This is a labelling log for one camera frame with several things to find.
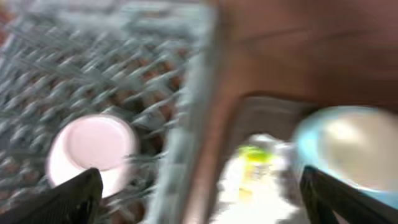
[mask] white cup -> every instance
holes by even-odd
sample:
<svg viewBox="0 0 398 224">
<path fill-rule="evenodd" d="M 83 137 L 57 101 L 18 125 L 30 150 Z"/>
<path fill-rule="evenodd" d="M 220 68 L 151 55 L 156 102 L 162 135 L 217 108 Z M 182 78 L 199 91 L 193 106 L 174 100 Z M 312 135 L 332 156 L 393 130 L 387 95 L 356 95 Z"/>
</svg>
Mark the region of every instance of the white cup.
<svg viewBox="0 0 398 224">
<path fill-rule="evenodd" d="M 55 138 L 47 158 L 46 173 L 56 187 L 89 168 L 97 168 L 103 181 L 102 198 L 130 183 L 133 167 L 128 156 L 138 152 L 138 138 L 122 119 L 110 114 L 78 118 Z"/>
</svg>

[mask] wooden surface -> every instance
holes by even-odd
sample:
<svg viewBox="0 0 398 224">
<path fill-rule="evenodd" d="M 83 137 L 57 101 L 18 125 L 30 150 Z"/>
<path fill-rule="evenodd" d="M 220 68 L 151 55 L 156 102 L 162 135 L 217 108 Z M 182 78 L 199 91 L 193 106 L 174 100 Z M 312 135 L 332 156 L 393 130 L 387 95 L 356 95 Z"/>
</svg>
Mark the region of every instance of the wooden surface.
<svg viewBox="0 0 398 224">
<path fill-rule="evenodd" d="M 228 123 L 246 95 L 398 111 L 398 2 L 224 0 L 224 58 L 184 223 L 206 223 Z"/>
</svg>

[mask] plastic basket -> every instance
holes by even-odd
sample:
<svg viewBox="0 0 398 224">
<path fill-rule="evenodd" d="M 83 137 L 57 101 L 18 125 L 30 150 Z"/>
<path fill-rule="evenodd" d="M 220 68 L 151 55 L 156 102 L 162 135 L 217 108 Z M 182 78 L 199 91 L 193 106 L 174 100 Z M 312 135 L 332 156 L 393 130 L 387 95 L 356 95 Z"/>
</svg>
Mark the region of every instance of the plastic basket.
<svg viewBox="0 0 398 224">
<path fill-rule="evenodd" d="M 137 201 L 145 223 L 178 223 L 214 84 L 215 12 L 176 2 L 29 6 L 2 22 L 0 210 L 49 189 L 44 162 L 60 129 L 112 111 L 138 132 L 141 153 L 130 160 L 140 172 L 97 223 L 115 213 L 138 222 Z"/>
</svg>

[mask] yellow object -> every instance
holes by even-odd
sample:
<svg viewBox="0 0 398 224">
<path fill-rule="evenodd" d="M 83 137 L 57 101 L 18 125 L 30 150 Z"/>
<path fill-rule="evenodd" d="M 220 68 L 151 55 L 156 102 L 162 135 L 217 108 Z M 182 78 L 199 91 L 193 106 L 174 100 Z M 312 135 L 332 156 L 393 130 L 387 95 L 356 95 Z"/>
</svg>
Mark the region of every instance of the yellow object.
<svg viewBox="0 0 398 224">
<path fill-rule="evenodd" d="M 239 148 L 239 159 L 243 161 L 243 174 L 239 183 L 239 200 L 250 201 L 262 177 L 268 171 L 273 156 L 257 146 Z"/>
</svg>

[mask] dish rack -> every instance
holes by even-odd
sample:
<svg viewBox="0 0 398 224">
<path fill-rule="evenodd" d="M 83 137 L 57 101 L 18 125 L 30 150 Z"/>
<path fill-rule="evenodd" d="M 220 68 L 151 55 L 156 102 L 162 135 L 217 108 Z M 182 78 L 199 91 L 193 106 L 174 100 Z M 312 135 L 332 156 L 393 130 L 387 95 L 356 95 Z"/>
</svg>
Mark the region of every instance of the dish rack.
<svg viewBox="0 0 398 224">
<path fill-rule="evenodd" d="M 142 223 L 178 223 L 215 83 L 215 11 L 65 2 L 14 4 L 15 19 L 1 21 L 9 35 L 0 55 L 0 212 L 50 188 L 45 159 L 66 124 L 116 113 L 139 136 L 141 151 L 129 158 L 139 172 L 103 201 L 96 222 L 138 223 L 131 207 L 141 203 Z"/>
</svg>

